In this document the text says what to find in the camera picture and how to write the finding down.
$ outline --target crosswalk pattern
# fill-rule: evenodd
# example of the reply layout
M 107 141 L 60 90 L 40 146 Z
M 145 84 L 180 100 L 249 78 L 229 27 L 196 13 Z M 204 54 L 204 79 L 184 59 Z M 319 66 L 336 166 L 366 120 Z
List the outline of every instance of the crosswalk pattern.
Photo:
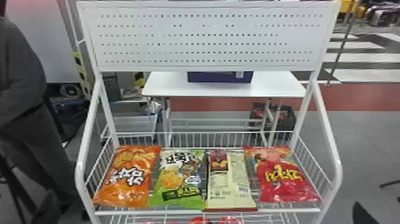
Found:
M 343 33 L 334 33 L 324 56 L 319 81 L 329 77 L 339 52 Z M 306 82 L 310 73 L 293 72 Z M 346 82 L 400 82 L 400 36 L 393 33 L 349 35 L 333 73 L 332 81 Z

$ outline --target purple box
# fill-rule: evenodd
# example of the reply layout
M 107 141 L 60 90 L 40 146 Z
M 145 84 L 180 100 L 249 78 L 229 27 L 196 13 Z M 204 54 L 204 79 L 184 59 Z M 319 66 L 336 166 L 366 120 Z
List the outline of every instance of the purple box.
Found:
M 189 71 L 188 82 L 251 83 L 252 71 Z

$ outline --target perforated metal sign board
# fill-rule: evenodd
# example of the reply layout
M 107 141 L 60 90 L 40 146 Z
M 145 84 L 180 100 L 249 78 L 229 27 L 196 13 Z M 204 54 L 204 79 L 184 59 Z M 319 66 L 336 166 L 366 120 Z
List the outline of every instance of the perforated metal sign board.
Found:
M 313 70 L 338 2 L 78 2 L 100 71 Z

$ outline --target wire basket shelf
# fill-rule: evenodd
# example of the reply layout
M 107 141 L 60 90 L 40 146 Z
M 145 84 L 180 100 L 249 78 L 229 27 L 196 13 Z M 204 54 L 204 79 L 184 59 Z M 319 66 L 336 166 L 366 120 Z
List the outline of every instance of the wire basket shelf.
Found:
M 268 145 L 266 139 L 269 135 L 274 135 L 271 146 L 289 145 L 292 132 L 155 132 L 154 136 L 157 141 L 152 141 L 148 133 L 117 133 L 119 143 L 121 145 L 161 145 L 164 150 L 174 148 L 189 148 L 211 150 L 216 148 L 224 148 L 228 151 L 243 151 L 243 146 L 261 146 Z M 320 196 L 321 201 L 317 203 L 262 203 L 259 201 L 260 183 L 251 164 L 246 164 L 248 178 L 251 184 L 252 196 L 257 204 L 257 212 L 234 212 L 231 216 L 237 216 L 243 219 L 242 223 L 296 223 L 296 219 L 291 222 L 287 221 L 286 216 L 295 216 L 295 213 L 318 213 L 321 211 L 325 196 L 332 188 L 330 179 L 324 173 L 314 156 L 311 154 L 302 139 L 299 139 L 293 155 L 301 171 L 307 177 L 308 181 L 314 187 L 316 193 Z M 85 185 L 90 195 L 94 195 L 100 188 L 109 165 L 113 159 L 115 146 L 112 138 L 108 138 L 105 142 L 99 156 L 85 181 Z M 155 162 L 152 174 L 152 187 L 158 179 L 158 170 L 160 168 L 160 159 Z M 206 168 L 201 167 L 201 175 L 205 187 Z M 110 223 L 140 223 L 138 220 L 144 221 L 146 217 L 156 219 L 160 217 L 160 223 L 172 222 L 170 219 L 182 219 L 182 223 L 188 223 L 190 219 L 185 217 L 194 216 L 226 216 L 227 213 L 203 213 L 200 210 L 186 210 L 180 206 L 158 206 L 148 209 L 131 209 L 123 207 L 95 206 L 95 214 L 97 216 L 112 216 Z

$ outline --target gray pants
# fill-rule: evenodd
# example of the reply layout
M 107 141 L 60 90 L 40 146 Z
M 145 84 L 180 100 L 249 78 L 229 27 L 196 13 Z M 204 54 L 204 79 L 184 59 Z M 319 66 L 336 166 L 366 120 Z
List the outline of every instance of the gray pants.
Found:
M 45 106 L 0 128 L 0 148 L 29 178 L 53 189 L 61 204 L 77 198 L 74 166 Z

